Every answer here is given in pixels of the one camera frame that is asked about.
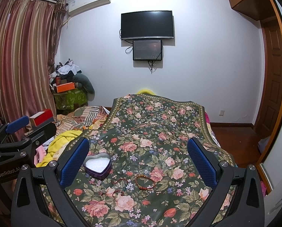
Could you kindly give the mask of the red white box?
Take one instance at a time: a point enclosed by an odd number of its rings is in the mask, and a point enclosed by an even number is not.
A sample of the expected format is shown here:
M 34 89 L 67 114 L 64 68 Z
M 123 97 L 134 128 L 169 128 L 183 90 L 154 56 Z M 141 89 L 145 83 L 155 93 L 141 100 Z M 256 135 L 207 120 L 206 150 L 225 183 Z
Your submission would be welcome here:
M 44 122 L 52 120 L 54 120 L 54 116 L 51 109 L 44 109 L 30 117 L 30 123 L 33 127 L 40 126 Z

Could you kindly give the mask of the heart shaped purple tin box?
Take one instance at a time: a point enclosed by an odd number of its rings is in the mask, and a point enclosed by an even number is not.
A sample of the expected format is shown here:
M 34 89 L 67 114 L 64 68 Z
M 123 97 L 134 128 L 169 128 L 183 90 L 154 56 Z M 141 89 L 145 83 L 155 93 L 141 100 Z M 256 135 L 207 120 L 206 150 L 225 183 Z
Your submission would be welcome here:
M 83 167 L 91 177 L 104 180 L 108 177 L 112 169 L 112 160 L 108 153 L 89 155 L 85 158 Z

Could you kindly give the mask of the yellow blanket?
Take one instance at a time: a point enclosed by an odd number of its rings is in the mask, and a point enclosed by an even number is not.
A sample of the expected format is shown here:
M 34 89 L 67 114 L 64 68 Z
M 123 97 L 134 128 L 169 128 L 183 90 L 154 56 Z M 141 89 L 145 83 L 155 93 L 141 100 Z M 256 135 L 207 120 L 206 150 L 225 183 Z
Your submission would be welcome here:
M 69 142 L 80 136 L 81 133 L 81 130 L 69 130 L 57 135 L 49 144 L 47 154 L 44 156 L 43 160 L 36 165 L 36 167 L 43 167 L 50 161 L 58 160 Z

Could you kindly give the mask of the striped patterned quilt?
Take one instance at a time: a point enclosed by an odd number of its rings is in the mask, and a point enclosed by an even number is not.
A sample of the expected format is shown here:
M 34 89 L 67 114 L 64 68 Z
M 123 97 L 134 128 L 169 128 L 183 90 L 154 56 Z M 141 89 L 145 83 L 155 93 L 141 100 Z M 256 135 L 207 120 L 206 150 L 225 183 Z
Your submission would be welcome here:
M 99 129 L 107 120 L 110 111 L 103 106 L 83 106 L 67 114 L 57 115 L 56 134 L 69 130 Z

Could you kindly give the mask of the orange box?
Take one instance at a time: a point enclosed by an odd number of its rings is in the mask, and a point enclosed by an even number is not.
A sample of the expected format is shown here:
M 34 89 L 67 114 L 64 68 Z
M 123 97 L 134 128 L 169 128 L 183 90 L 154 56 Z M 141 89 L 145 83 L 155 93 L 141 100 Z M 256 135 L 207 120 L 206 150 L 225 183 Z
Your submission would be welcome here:
M 54 87 L 56 93 L 67 92 L 74 89 L 75 89 L 75 84 L 73 82 L 57 85 Z

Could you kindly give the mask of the floral green bed cover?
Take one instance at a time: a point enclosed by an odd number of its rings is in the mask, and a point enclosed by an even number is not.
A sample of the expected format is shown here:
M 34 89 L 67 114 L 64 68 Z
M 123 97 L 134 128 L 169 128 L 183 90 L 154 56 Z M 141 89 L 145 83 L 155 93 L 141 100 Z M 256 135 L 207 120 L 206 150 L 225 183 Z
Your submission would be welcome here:
M 132 94 L 114 100 L 103 126 L 87 131 L 90 155 L 108 153 L 110 174 L 80 169 L 66 193 L 90 226 L 185 226 L 211 192 L 187 151 L 197 138 L 218 160 L 234 158 L 209 132 L 203 106 Z

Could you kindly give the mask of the wooden door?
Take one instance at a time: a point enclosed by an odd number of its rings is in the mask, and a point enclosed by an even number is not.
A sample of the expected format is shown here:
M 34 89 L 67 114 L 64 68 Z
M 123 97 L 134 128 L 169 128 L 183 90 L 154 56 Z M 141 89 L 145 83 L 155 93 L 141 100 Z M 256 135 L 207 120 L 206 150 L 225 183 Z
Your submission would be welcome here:
M 271 136 L 282 107 L 282 23 L 276 17 L 261 21 L 265 50 L 263 93 L 254 131 L 260 138 Z

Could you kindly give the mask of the striped red curtain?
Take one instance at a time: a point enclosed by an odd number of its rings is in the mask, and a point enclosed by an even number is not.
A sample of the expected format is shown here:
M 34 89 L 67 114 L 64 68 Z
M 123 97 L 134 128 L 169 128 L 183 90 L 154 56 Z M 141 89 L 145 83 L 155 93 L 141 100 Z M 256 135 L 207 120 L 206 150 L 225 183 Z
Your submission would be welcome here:
M 56 112 L 49 75 L 65 13 L 64 0 L 0 0 L 0 117 L 6 122 Z

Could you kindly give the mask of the white air conditioner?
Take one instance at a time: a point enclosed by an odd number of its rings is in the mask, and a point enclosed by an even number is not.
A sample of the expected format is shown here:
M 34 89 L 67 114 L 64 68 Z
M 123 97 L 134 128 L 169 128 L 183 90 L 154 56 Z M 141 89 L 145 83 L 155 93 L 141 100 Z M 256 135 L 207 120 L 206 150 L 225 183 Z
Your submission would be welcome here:
M 111 0 L 73 0 L 69 2 L 68 14 L 70 17 L 74 17 L 83 12 L 89 11 L 100 6 L 108 5 Z

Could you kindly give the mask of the white wall socket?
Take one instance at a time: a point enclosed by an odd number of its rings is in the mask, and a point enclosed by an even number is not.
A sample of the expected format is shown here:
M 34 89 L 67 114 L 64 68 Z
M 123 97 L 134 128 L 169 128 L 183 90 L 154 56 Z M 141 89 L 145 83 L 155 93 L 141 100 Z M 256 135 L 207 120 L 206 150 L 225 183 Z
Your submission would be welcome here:
M 224 116 L 224 114 L 225 114 L 225 111 L 224 110 L 220 110 L 219 116 Z

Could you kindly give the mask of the small black wall monitor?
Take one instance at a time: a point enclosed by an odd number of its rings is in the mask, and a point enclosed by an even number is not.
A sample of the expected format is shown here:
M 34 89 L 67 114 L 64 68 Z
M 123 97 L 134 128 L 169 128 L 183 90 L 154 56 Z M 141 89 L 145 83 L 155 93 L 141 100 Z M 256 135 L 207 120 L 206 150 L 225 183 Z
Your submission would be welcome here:
M 134 61 L 161 61 L 162 40 L 134 40 L 133 60 Z

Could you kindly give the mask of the black wall television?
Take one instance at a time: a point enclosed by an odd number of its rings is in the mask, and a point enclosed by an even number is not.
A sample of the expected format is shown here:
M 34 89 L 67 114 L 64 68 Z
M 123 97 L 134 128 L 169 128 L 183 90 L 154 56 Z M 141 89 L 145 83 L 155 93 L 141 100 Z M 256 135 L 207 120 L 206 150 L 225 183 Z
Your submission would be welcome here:
M 171 10 L 122 13 L 120 34 L 122 40 L 174 39 L 173 13 Z

